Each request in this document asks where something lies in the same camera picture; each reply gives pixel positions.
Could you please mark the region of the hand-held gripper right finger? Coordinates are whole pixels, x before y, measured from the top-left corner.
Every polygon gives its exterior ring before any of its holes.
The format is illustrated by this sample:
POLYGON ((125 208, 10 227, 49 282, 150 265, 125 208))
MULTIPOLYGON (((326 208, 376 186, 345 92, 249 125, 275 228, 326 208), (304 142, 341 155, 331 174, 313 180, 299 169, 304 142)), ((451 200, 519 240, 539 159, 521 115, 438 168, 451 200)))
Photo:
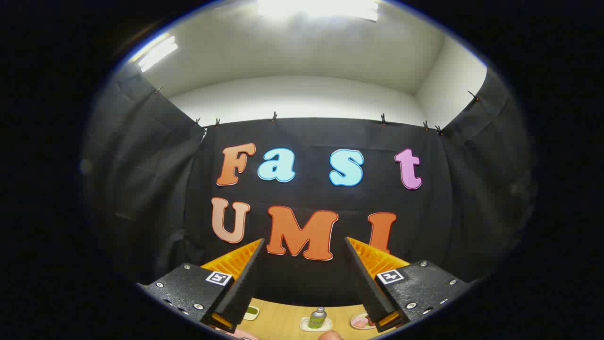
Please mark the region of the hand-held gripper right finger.
POLYGON ((344 247, 356 295, 379 333, 435 314, 470 288, 427 260, 409 263, 351 237, 344 247))

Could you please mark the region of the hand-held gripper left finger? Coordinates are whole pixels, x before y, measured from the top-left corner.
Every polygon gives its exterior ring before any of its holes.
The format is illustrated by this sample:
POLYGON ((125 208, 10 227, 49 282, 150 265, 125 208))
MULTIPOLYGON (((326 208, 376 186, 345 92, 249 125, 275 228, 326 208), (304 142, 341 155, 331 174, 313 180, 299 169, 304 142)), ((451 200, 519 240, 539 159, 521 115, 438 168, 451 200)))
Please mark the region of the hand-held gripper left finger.
POLYGON ((138 288, 188 321, 234 334, 257 290, 265 263, 260 238, 205 265, 183 263, 138 288))

